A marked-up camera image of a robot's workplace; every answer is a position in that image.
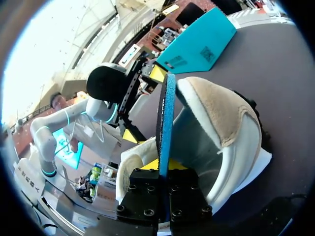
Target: white cable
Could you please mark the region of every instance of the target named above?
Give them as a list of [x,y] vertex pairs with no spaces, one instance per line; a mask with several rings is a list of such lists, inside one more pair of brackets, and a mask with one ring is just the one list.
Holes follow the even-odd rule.
[[60,150],[58,150],[57,152],[55,152],[55,156],[56,156],[61,150],[63,150],[65,147],[67,147],[67,146],[70,144],[71,139],[72,139],[73,134],[74,134],[74,128],[75,128],[76,123],[77,123],[77,120],[74,121],[72,133],[71,133],[71,135],[70,135],[70,138],[69,138],[68,143],[67,143],[66,145],[64,145]]
[[100,120],[100,122],[99,122],[99,125],[100,125],[100,134],[101,134],[101,136],[102,136],[102,138],[100,138],[89,116],[88,116],[88,119],[89,119],[90,124],[91,124],[91,126],[92,126],[92,128],[93,128],[94,133],[96,134],[96,136],[98,137],[98,139],[103,143],[103,142],[105,141],[105,138],[104,138],[104,132],[103,132],[103,128],[102,128],[102,127],[103,127],[103,122],[102,122],[102,120]]

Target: screw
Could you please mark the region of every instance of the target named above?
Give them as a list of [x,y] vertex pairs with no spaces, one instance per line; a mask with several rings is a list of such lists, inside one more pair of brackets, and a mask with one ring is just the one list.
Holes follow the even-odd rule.
[[154,216],[154,210],[148,209],[148,210],[144,210],[143,214],[145,216]]
[[156,189],[156,188],[155,188],[154,186],[149,186],[149,187],[148,187],[148,191],[149,191],[149,192],[153,192],[155,189]]
[[134,189],[136,189],[136,188],[137,188],[136,185],[133,185],[133,184],[129,185],[129,189],[130,189],[130,190],[134,190]]
[[178,189],[179,189],[179,187],[176,186],[176,185],[172,187],[172,191],[173,191],[173,192],[177,192]]
[[175,210],[172,212],[172,215],[174,217],[180,217],[180,216],[182,216],[182,210]]
[[203,212],[208,213],[212,211],[212,207],[211,206],[205,206],[204,208],[201,209]]
[[198,188],[199,188],[198,185],[193,185],[193,186],[191,187],[192,190],[196,190],[196,189],[198,189]]
[[116,211],[118,211],[118,212],[123,212],[124,210],[125,210],[125,207],[123,205],[118,205],[116,207]]

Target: man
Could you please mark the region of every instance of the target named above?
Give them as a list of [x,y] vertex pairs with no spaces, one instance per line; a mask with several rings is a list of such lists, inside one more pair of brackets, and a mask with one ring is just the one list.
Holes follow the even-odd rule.
[[[68,107],[68,104],[61,93],[56,92],[51,96],[50,106],[55,111],[60,111],[61,109]],[[74,123],[71,123],[63,128],[63,132],[67,140],[70,139],[73,126]],[[122,138],[120,136],[119,129],[115,129],[106,123],[103,123],[102,129],[104,140],[101,141],[100,138],[102,139],[102,136],[100,124],[91,120],[88,115],[79,116],[75,124],[72,139],[70,140],[71,150],[76,153],[78,151],[78,143],[82,142],[100,157],[113,163],[120,163],[119,149],[121,147]]]

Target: blue foam pad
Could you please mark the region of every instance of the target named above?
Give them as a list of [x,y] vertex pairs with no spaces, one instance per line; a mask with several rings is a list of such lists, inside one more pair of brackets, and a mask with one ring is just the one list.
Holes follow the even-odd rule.
[[160,132],[160,154],[159,154],[159,175],[167,179],[169,155],[172,140],[172,128],[175,107],[176,79],[175,75],[168,74],[165,88],[165,95],[162,104],[161,132]]
[[157,58],[174,74],[208,71],[236,33],[236,28],[217,8],[192,23]]
[[[66,139],[63,129],[59,129],[53,133],[54,138],[57,141],[57,147],[56,151],[62,149],[67,143],[68,140]],[[80,163],[80,157],[83,149],[83,143],[78,143],[78,151],[74,153],[71,150],[70,144],[67,145],[67,147],[63,148],[60,152],[57,153],[57,157],[62,160],[64,163],[72,167],[73,169],[77,170],[79,163]]]

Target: screen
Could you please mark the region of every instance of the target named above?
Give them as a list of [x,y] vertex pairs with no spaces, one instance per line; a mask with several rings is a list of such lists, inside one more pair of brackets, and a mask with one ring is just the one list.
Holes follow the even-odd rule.
[[[59,151],[61,148],[63,148],[69,140],[66,139],[63,129],[57,130],[53,133],[53,136],[55,137],[57,141],[57,147],[56,151]],[[77,153],[74,153],[71,150],[70,144],[68,144],[65,148],[63,148],[60,152],[57,153],[57,157],[62,160],[64,163],[69,165],[70,167],[74,168],[75,170],[78,169],[79,162],[80,162],[80,156],[83,149],[83,143],[79,142],[78,144],[78,151]]]

